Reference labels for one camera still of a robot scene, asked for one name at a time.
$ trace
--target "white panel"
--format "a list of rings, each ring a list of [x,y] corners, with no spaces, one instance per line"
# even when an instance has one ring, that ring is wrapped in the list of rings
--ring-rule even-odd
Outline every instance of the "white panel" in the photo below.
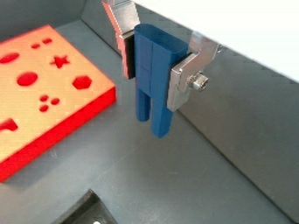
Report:
[[[134,0],[299,82],[299,1]]]

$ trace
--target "screw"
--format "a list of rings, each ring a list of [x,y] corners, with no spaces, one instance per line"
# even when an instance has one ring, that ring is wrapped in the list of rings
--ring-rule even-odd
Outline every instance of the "screw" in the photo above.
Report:
[[[201,91],[206,87],[208,80],[209,79],[201,74],[201,72],[197,72],[189,78],[189,87]]]

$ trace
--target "red shape sorter board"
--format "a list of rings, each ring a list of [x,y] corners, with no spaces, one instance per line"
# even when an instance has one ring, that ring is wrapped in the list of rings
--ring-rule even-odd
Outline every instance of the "red shape sorter board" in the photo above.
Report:
[[[46,25],[0,44],[0,181],[116,101],[116,87]]]

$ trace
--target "metal bracket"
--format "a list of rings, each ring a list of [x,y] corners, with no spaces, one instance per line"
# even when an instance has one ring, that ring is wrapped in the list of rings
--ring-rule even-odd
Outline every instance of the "metal bracket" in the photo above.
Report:
[[[116,32],[116,44],[122,58],[124,76],[132,79],[136,77],[133,29],[140,24],[136,4],[126,0],[104,0],[101,3]]]
[[[129,0],[102,0],[106,15],[116,31],[117,49],[121,52],[124,76],[136,77],[134,27],[140,24],[136,5]],[[166,108],[174,111],[186,101],[190,89],[201,91],[208,78],[202,68],[212,62],[221,46],[196,31],[190,35],[190,54],[172,68],[168,88]]]
[[[218,44],[202,37],[196,31],[190,35],[190,54],[172,68],[168,88],[166,108],[174,111],[186,101],[190,89],[201,91],[208,78],[201,74],[218,51]]]

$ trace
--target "hexagonal hole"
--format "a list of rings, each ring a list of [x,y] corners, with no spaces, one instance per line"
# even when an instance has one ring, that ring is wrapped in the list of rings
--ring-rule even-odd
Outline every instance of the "hexagonal hole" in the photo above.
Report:
[[[73,80],[72,86],[77,90],[81,90],[81,89],[89,88],[90,83],[92,83],[92,79],[86,75],[81,75],[81,76],[77,76],[76,79]]]

